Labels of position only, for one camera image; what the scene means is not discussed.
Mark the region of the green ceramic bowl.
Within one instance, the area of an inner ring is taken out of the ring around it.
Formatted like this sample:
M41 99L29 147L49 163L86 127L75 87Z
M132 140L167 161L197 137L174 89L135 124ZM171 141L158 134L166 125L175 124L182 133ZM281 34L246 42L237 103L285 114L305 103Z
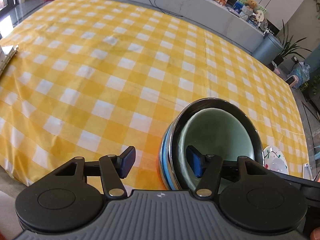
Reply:
M236 161L240 155L255 160L249 134L236 117L218 108L200 110L187 121L178 140L177 171L191 190L196 189L200 179L187 163L189 145L203 155L219 155L227 161Z

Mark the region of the orange steel bowl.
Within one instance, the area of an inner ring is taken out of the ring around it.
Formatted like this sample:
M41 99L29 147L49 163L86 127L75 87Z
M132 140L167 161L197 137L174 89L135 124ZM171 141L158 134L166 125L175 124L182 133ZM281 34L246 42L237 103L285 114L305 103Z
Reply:
M245 155L264 164L262 143L249 117L219 98L190 103L164 133L159 167L167 189L194 190L200 181L187 163L188 146L194 146L202 155L216 154L224 161L236 161Z

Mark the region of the white painted fruit plate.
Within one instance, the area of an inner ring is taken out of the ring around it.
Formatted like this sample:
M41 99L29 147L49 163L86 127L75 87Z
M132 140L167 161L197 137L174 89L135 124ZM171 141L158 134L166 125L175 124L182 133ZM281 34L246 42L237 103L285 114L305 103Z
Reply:
M289 175L286 159L279 148L267 146L264 151L264 167L271 171Z

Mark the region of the white phone stand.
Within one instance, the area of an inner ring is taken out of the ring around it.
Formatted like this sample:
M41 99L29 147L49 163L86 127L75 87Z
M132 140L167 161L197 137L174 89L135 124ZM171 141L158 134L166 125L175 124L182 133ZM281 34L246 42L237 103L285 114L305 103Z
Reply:
M309 163L303 164L303 179L313 180L311 166Z

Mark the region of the yellow checkered tablecloth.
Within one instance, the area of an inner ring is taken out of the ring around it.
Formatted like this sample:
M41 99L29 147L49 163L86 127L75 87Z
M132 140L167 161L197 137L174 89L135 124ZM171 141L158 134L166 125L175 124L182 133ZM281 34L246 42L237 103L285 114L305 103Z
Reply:
M292 176L308 150L289 86L243 50L131 4L55 0L1 39L18 53L1 76L1 167L30 185L75 156L135 146L127 189L162 189L161 138L189 103L238 106Z

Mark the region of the pink small heater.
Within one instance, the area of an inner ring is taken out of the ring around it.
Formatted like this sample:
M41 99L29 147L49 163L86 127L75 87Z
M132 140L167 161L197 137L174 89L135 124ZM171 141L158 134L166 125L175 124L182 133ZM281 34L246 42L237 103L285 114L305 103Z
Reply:
M290 87L293 87L295 86L299 81L299 78L298 76L296 75L291 75L290 77L288 77L285 82L290 86Z

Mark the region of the blue water jug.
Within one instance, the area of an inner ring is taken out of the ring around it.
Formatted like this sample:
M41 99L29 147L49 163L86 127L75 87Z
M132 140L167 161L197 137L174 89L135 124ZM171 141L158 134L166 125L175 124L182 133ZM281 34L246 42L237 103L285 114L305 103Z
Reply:
M293 88L298 89L303 83L310 79L310 66L305 62L296 63L289 76L297 77L297 83L293 85Z

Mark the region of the grey blue trash bin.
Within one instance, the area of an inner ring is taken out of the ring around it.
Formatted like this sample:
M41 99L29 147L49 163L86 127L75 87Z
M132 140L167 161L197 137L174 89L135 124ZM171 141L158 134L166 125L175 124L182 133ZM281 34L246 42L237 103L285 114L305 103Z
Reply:
M273 34L267 34L261 44L253 51L252 57L264 65L269 65L284 49L280 40Z

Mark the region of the potted long leaf plant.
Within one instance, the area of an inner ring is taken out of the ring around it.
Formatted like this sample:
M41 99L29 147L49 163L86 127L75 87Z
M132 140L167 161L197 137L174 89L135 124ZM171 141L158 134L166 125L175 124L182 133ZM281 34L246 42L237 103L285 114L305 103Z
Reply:
M306 40L307 37L300 38L294 41L293 40L294 35L290 36L290 33L289 33L289 24L288 23L284 24L284 21L282 21L282 25L283 25L283 28L282 28L283 39L280 40L280 44L283 46L283 49L281 50L281 52L278 53L278 55L273 60L273 62L277 66L280 65L285 60L285 58L290 55L299 56L305 59L305 57L302 56L301 53L298 52L298 50L305 50L305 51L311 52L310 49L304 48L299 45L302 41Z

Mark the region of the teddy bear bouquet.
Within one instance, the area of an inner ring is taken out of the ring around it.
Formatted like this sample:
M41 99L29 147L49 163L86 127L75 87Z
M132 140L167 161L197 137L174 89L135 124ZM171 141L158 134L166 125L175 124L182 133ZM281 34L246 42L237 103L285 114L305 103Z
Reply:
M247 2L242 6L239 17L244 21L248 21L257 6L258 3L255 0L247 0Z

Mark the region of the white marble tv console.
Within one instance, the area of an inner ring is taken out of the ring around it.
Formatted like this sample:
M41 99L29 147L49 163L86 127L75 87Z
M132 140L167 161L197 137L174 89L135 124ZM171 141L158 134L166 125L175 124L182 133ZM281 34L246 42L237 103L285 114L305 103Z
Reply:
M150 5L157 4L162 10L207 28L234 45L253 52L264 35L249 23L236 17L213 0L129 0Z

